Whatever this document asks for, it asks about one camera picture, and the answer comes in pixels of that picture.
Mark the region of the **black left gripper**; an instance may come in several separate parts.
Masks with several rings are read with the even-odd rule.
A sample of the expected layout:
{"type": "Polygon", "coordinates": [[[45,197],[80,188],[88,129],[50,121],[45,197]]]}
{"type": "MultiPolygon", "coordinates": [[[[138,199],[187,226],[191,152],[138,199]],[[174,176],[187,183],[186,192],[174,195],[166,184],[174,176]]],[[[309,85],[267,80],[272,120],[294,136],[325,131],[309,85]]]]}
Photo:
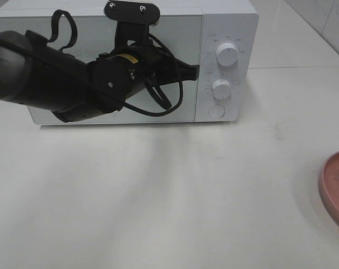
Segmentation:
{"type": "Polygon", "coordinates": [[[160,86],[199,78],[199,64],[176,60],[159,47],[129,46],[127,52],[138,60],[132,68],[135,73],[154,78],[160,86]]]}

